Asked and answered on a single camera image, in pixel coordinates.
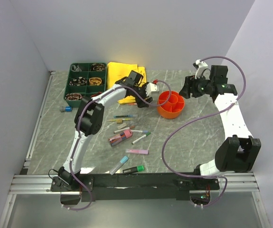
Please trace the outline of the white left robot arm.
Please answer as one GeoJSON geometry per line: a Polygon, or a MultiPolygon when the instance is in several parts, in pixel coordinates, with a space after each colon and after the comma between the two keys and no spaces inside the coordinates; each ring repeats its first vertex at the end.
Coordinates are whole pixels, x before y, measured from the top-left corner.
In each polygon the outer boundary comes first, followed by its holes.
{"type": "Polygon", "coordinates": [[[124,77],[105,92],[95,97],[84,97],[75,115],[75,136],[70,152],[63,166],[58,170],[58,178],[69,191],[79,186],[82,159],[92,137],[97,134],[103,123],[104,111],[109,106],[128,96],[133,96],[139,108],[148,107],[152,102],[151,94],[159,91],[155,83],[137,86],[138,76],[124,77]]]}

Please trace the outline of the yellow pencil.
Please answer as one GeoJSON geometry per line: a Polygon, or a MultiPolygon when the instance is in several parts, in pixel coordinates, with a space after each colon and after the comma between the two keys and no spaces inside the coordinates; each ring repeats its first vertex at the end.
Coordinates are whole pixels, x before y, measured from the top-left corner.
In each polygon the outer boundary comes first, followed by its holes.
{"type": "Polygon", "coordinates": [[[117,119],[110,119],[110,120],[107,120],[108,122],[117,122],[119,120],[122,120],[122,121],[130,121],[130,120],[133,120],[133,118],[117,118],[117,119]]]}

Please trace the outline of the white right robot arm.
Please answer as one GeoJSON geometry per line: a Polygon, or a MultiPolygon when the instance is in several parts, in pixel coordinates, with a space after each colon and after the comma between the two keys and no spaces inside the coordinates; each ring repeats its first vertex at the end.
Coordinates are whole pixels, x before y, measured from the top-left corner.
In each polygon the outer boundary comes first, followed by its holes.
{"type": "Polygon", "coordinates": [[[193,65],[196,73],[185,78],[179,95],[186,99],[209,95],[220,112],[225,133],[214,159],[198,165],[200,173],[192,178],[194,187],[203,189],[209,184],[208,176],[250,171],[261,149],[261,141],[252,136],[244,122],[237,90],[227,82],[227,66],[208,66],[199,60],[193,65]]]}

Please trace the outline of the white marker blue cap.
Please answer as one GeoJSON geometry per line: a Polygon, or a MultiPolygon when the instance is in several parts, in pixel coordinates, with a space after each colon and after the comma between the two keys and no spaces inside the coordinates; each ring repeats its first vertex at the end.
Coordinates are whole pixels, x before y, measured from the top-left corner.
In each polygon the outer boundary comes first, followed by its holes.
{"type": "Polygon", "coordinates": [[[132,133],[148,133],[148,130],[130,130],[132,133]]]}

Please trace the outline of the orange round divided container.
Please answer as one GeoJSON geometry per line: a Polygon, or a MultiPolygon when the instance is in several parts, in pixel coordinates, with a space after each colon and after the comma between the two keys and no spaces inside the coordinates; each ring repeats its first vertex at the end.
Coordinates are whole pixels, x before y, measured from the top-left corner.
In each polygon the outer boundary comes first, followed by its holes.
{"type": "Polygon", "coordinates": [[[185,101],[176,91],[171,91],[169,100],[162,106],[157,107],[157,111],[163,118],[175,119],[184,109],[185,101]]]}

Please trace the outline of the dark blue pen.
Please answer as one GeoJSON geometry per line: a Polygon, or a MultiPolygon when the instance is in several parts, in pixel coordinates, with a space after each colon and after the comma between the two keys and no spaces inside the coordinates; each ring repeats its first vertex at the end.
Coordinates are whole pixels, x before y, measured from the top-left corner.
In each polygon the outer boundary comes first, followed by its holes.
{"type": "Polygon", "coordinates": [[[114,115],[114,118],[135,118],[138,117],[137,114],[126,114],[126,115],[114,115]]]}

